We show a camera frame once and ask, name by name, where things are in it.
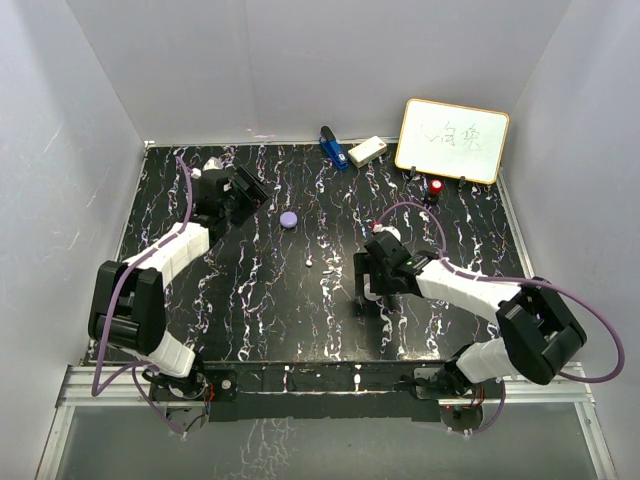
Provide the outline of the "purple earbud charging case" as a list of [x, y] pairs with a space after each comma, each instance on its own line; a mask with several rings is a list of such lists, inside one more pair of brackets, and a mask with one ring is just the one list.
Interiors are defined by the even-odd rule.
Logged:
[[279, 222], [282, 228], [293, 229], [298, 223], [298, 216], [293, 211], [285, 211], [280, 215]]

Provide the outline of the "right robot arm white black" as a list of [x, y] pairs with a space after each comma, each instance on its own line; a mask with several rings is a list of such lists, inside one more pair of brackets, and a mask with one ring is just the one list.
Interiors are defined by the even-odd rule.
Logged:
[[538, 279], [489, 282], [455, 270], [433, 251], [410, 253], [389, 231], [375, 234], [353, 263], [360, 296], [444, 301], [499, 330], [495, 339], [461, 347], [430, 376], [404, 378], [415, 395], [466, 397], [487, 380], [512, 375], [547, 385], [587, 341], [564, 300]]

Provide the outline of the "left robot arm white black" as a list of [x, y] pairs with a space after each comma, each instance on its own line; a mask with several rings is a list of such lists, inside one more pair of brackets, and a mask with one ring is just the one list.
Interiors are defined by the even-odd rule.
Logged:
[[186, 399], [202, 396], [207, 384], [202, 361], [168, 331], [165, 289], [268, 198], [267, 187], [243, 166], [207, 163], [189, 171], [184, 219], [140, 253], [98, 269], [88, 321], [89, 336], [98, 344], [96, 365], [101, 367], [113, 348], [133, 356], [131, 365], [145, 367], [155, 385]]

